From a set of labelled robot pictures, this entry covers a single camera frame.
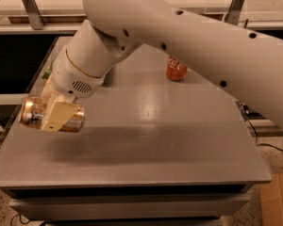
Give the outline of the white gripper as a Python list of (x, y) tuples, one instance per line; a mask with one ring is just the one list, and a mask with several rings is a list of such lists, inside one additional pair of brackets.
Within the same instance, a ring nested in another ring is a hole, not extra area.
[[(42, 89), (42, 98), (57, 96), (58, 92), (76, 98), (88, 98), (104, 82), (104, 78), (91, 77), (80, 71), (68, 58), (66, 47), (63, 47), (55, 58), (50, 77)], [(79, 110), (79, 105), (51, 98), (42, 119), (41, 129), (43, 131), (57, 132)]]

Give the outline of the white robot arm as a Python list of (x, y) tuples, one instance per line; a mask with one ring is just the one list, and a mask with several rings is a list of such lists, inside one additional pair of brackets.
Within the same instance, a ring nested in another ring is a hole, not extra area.
[(212, 20), (163, 0), (82, 0), (87, 15), (53, 64), (42, 129), (59, 130), (75, 100), (147, 44), (176, 58), (283, 129), (283, 40)]

